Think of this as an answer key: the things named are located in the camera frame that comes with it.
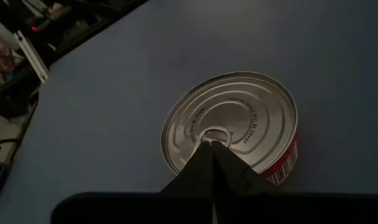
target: can lid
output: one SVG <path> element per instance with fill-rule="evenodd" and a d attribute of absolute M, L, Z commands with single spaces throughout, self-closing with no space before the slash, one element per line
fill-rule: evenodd
<path fill-rule="evenodd" d="M 219 126 L 230 131 L 230 150 L 262 173 L 286 151 L 296 124 L 296 106 L 283 85 L 259 73 L 228 73 L 194 87 L 176 103 L 163 126 L 161 150 L 177 174 L 200 134 L 204 141 L 227 141 L 223 131 L 212 131 Z"/>

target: pull tab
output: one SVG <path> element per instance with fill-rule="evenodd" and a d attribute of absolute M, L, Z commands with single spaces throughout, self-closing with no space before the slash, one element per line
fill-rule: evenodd
<path fill-rule="evenodd" d="M 230 147 L 230 145 L 231 145 L 231 143 L 232 143 L 232 134 L 230 133 L 230 131 L 229 131 L 228 129 L 223 128 L 223 127 L 220 127 L 220 126 L 211 126 L 211 127 L 209 127 L 209 128 L 205 128 L 205 130 L 203 130 L 203 131 L 200 133 L 200 135 L 199 135 L 199 137 L 198 137 L 198 139 L 197 139 L 197 141 L 196 141 L 196 143 L 195 143 L 195 145 L 194 145 L 194 151 L 193 151 L 192 155 L 195 153 L 195 151 L 197 150 L 197 148 L 200 146 L 200 143 L 201 143 L 201 141 L 202 141 L 202 138 L 203 138 L 206 134 L 210 133 L 211 131 L 219 131 L 219 132 L 225 133 L 225 134 L 226 134 L 226 137 L 227 137 L 227 140 L 226 140 L 225 143 L 223 143 L 223 145 L 224 145 L 226 148 L 229 148 L 229 147 Z"/>

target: floor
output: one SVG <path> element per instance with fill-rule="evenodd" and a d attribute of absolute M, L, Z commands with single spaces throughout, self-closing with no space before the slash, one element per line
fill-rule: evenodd
<path fill-rule="evenodd" d="M 11 122 L 0 116 L 0 140 L 16 138 L 27 116 L 13 119 Z M 15 150 L 14 143 L 4 143 L 1 145 L 0 162 L 7 164 Z"/>

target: blue table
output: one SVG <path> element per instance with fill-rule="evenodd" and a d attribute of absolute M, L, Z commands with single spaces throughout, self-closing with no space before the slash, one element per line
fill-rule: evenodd
<path fill-rule="evenodd" d="M 378 1 L 152 0 L 50 68 L 0 223 L 47 223 L 78 192 L 161 190 L 169 110 L 237 70 L 296 100 L 300 154 L 283 188 L 378 194 Z"/>

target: can label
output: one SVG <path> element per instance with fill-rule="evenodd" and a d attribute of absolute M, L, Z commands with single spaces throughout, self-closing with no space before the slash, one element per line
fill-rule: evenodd
<path fill-rule="evenodd" d="M 290 144 L 290 147 L 282 155 L 282 157 L 267 169 L 261 175 L 275 185 L 281 184 L 294 168 L 296 159 L 298 158 L 298 147 L 296 138 Z"/>

